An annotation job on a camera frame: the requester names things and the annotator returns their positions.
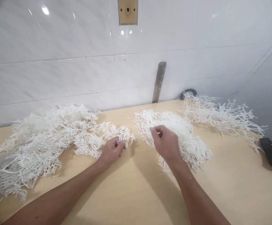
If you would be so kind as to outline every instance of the white plastic branch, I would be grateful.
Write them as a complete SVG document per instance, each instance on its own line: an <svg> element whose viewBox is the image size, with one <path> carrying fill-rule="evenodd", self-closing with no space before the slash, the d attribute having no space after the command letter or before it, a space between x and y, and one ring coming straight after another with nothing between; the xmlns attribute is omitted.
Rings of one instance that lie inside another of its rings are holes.
<svg viewBox="0 0 272 225"><path fill-rule="evenodd" d="M101 146L113 137L127 140L126 146L135 140L126 127L116 129L110 122L97 125L99 113L84 105L69 105L17 121L13 135L0 147L0 202L9 194L25 201L23 187L33 188L39 176L54 174L62 166L59 156L73 144L76 154L98 158Z"/></svg>

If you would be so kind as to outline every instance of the finger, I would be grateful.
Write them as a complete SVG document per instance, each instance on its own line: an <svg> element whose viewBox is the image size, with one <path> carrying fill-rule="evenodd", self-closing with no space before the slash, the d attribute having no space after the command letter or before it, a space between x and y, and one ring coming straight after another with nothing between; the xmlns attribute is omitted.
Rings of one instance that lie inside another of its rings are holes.
<svg viewBox="0 0 272 225"><path fill-rule="evenodd" d="M114 146L116 146L116 142L118 141L118 136L117 137L115 137L115 138L112 138L111 140L110 140L110 142L114 145Z"/></svg>
<svg viewBox="0 0 272 225"><path fill-rule="evenodd" d="M152 138L154 139L155 143L160 140L157 130L153 127L151 128L151 135L152 135Z"/></svg>
<svg viewBox="0 0 272 225"><path fill-rule="evenodd" d="M155 129L157 132L162 132L162 133L164 133L164 132L167 130L167 127L165 127L164 125L159 125L159 126L155 126L154 129Z"/></svg>
<svg viewBox="0 0 272 225"><path fill-rule="evenodd" d="M115 149L120 152L124 148L125 144L126 144L126 141L123 140L117 145Z"/></svg>

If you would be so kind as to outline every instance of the metal bracket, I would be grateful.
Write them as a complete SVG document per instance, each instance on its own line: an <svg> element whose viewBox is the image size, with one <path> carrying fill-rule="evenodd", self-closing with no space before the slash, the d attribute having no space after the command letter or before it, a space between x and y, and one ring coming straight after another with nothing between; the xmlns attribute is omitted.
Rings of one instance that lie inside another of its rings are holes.
<svg viewBox="0 0 272 225"><path fill-rule="evenodd" d="M155 83L155 89L154 89L154 95L152 97L152 103L158 103L158 101L159 101L163 78L165 75L166 64L167 64L166 62L159 63L157 77L156 77L156 83Z"/></svg>

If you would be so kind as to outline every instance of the hand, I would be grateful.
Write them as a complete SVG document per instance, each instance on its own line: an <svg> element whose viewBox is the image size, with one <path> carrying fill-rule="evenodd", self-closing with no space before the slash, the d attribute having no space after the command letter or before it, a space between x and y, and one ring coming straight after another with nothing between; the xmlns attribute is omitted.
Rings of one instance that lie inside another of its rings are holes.
<svg viewBox="0 0 272 225"><path fill-rule="evenodd" d="M178 136L163 125L151 128L151 134L157 152L165 159L167 163L182 159Z"/></svg>
<svg viewBox="0 0 272 225"><path fill-rule="evenodd" d="M123 140L118 145L116 144L117 141L118 137L115 137L106 142L105 148L102 151L101 156L98 158L97 163L100 163L102 166L109 167L113 162L118 160L122 155L123 149L126 149L126 141Z"/></svg>

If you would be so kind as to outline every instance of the right hand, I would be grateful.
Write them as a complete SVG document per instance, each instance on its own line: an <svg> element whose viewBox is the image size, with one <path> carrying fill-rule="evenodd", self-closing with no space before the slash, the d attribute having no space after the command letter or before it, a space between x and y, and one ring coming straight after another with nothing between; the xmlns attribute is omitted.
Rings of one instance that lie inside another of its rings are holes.
<svg viewBox="0 0 272 225"><path fill-rule="evenodd" d="M151 134L157 152L167 163L182 159L178 144L178 136L174 132L165 126L160 125L151 128Z"/></svg>

